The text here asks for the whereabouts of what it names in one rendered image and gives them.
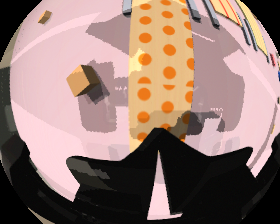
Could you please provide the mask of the orange cube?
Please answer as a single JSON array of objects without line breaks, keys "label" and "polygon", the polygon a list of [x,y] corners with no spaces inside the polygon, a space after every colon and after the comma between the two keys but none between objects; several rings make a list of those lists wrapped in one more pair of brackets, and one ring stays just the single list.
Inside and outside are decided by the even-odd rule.
[{"label": "orange cube", "polygon": [[39,18],[39,24],[44,24],[47,22],[48,19],[50,19],[52,12],[51,11],[44,11],[42,15],[40,15]]},{"label": "orange cube", "polygon": [[100,84],[97,79],[95,71],[93,71],[92,65],[79,65],[75,71],[71,72],[71,75],[67,77],[67,83],[69,89],[73,93],[73,97],[79,97],[91,91],[97,84]]}]

